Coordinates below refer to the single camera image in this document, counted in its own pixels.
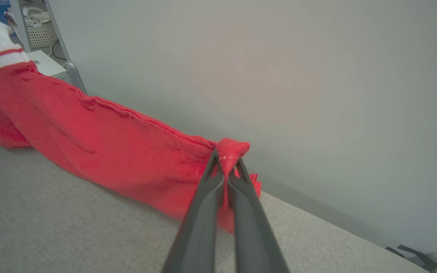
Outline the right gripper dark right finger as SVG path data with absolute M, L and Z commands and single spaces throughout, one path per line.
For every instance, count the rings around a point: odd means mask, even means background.
M 228 175 L 228 200 L 234 213 L 236 272 L 289 273 L 241 158 Z

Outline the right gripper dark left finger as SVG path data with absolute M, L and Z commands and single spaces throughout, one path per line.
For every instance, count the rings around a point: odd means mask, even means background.
M 213 273 L 217 213 L 223 206 L 225 175 L 213 150 L 196 188 L 168 257 L 163 273 Z

